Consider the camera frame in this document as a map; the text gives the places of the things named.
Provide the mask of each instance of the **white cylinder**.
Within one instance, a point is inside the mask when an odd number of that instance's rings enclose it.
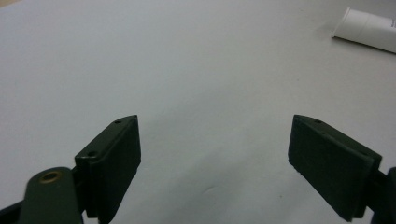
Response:
[[[332,36],[396,53],[396,20],[353,10],[350,7]]]

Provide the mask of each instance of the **white table surface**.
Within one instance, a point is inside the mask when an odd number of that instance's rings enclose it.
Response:
[[[142,163],[112,223],[345,223],[287,151],[302,114],[396,165],[396,57],[330,38],[347,7],[396,17],[391,0],[0,8],[0,207],[136,114]]]

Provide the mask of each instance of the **screw hole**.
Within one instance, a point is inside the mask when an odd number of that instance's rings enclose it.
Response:
[[[54,182],[54,181],[58,180],[59,178],[61,178],[61,174],[62,173],[59,171],[52,171],[52,172],[46,173],[40,177],[40,183],[48,184],[48,183]]]
[[[96,156],[98,153],[97,153],[97,151],[90,151],[89,153],[88,153],[88,156],[89,157],[94,157],[94,156]]]

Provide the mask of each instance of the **white tube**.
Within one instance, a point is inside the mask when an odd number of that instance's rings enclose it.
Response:
[[[350,7],[332,33],[335,36],[396,53],[396,20]]]

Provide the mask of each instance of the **gray background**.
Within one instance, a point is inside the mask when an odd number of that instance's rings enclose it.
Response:
[[[0,8],[0,207],[137,114],[142,163],[113,223],[345,223],[287,151],[302,114],[396,165],[395,54],[331,39],[347,7],[396,17],[391,0]]]

